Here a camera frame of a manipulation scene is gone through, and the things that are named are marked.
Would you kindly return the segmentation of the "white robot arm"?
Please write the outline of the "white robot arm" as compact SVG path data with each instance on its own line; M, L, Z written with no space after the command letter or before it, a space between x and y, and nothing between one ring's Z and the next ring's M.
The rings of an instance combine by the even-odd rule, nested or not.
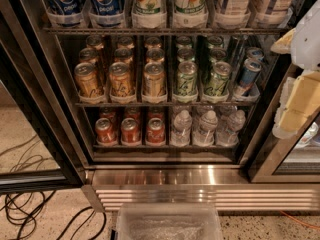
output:
M273 135L288 139L320 107L320 0L271 46L271 51L290 54L292 63L303 70L297 78L286 79L274 118Z

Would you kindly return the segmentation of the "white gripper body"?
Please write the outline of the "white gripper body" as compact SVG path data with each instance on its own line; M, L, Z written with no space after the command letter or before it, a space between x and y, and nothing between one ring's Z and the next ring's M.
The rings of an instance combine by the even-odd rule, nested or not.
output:
M320 107L320 72L304 70L288 77L280 95L272 133L279 139L294 136Z

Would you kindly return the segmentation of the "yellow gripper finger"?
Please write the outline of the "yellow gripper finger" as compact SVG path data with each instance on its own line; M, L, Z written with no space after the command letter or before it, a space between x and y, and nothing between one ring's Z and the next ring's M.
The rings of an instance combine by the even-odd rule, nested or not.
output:
M295 34L295 28L288 31L280 39L273 43L271 51L277 54L290 54L291 43Z

